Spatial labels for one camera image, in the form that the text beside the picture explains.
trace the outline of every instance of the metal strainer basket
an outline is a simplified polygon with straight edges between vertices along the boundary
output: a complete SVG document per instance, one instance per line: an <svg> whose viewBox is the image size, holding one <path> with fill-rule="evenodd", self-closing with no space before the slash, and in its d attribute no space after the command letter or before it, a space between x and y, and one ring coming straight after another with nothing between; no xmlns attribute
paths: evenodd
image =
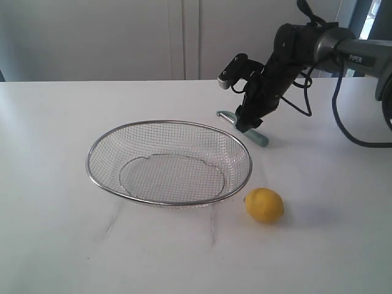
<svg viewBox="0 0 392 294"><path fill-rule="evenodd" d="M139 203L199 206L238 192L252 161L245 146L213 127L183 121L144 121L101 136L87 156L101 188Z"/></svg>

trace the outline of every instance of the white table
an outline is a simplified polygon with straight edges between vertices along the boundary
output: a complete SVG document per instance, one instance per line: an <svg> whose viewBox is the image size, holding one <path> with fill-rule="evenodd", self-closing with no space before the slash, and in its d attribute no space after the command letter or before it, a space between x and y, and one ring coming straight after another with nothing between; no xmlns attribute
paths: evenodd
<svg viewBox="0 0 392 294"><path fill-rule="evenodd" d="M345 79L339 111L355 136L391 141L376 82ZM391 293L392 150L341 134L335 83L314 81L312 118L281 102L260 128L265 149L215 116L242 101L216 81L1 83L0 293ZM286 97L304 105L297 88ZM199 209L142 206L95 186L90 146L147 119L236 135L254 161L249 183ZM256 187L282 195L279 224L246 214Z"/></svg>

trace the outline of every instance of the basket rim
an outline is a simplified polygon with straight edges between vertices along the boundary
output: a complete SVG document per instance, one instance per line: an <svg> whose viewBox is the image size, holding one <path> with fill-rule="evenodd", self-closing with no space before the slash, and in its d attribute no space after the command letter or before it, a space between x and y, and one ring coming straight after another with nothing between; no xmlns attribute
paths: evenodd
<svg viewBox="0 0 392 294"><path fill-rule="evenodd" d="M225 136L228 136L229 138L231 138L232 140L234 140L237 144L240 145L240 147L242 147L242 149L245 151L247 158L249 160L249 170L247 173L246 178L244 179L244 181L233 191L231 191L230 193L226 193L224 195L221 195L220 197L214 197L214 198L210 198L207 200L195 200L195 201L187 201L187 202L156 202L156 201L151 201L151 200L145 200L145 199L141 199L141 198L137 198L137 197L133 197L130 195L127 195L125 193L120 193L118 191L115 191L105 185L103 185L102 183L98 182L98 180L95 179L95 177L92 175L91 169L90 169L90 159L92 156L92 153L94 152L95 148L97 147L97 145L102 141L102 139L104 139L105 137L109 136L110 134L121 130L121 129L125 129L127 127L133 127L133 126L139 126L139 125L143 125L143 124L163 124L163 123L169 123L169 124L185 124L185 125L189 125L189 126L197 126L197 127L201 127L204 129L209 129L209 130L213 130L215 132L221 133ZM225 200L233 195L235 195L236 193L238 193L249 181L251 174L252 174L252 158L251 155L249 154L249 151L247 150L247 148L245 147L245 145L235 136L233 136L232 134L225 132L224 130L220 130L217 129L215 127L211 127L211 126L206 126L204 124L199 124L196 122L190 122L190 121L178 121L178 120L150 120L150 121L139 121L139 122L131 122L128 124L123 124L121 126L115 127L112 130L109 130L108 132L104 133L102 136L100 136L95 142L94 144L91 146L88 154L87 154L87 158L86 158L86 169L87 169L87 174L90 178L90 180L97 186L99 186L101 189L112 193L114 195L120 196L122 198L125 198L127 200L131 200L133 202L137 202L137 203L141 203L141 204L147 204L147 205L153 205L153 206L182 206L182 207L187 207L187 206L200 206L200 205L208 205L214 202L219 202L222 200Z"/></svg>

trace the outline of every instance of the lemon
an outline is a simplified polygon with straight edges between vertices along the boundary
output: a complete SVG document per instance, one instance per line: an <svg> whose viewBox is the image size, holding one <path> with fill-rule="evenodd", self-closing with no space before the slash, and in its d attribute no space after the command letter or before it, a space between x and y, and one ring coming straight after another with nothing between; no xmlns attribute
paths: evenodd
<svg viewBox="0 0 392 294"><path fill-rule="evenodd" d="M284 213L283 200L275 191L258 188L245 198L247 212L257 221L271 224Z"/></svg>

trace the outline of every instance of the white wall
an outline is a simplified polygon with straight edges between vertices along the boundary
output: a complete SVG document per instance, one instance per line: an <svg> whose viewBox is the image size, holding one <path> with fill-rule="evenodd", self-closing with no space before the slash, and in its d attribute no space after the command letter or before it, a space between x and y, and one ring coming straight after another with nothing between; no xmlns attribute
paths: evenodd
<svg viewBox="0 0 392 294"><path fill-rule="evenodd" d="M355 2L309 0L345 26ZM0 69L9 81L216 78L240 52L265 62L280 25L306 22L296 0L0 0Z"/></svg>

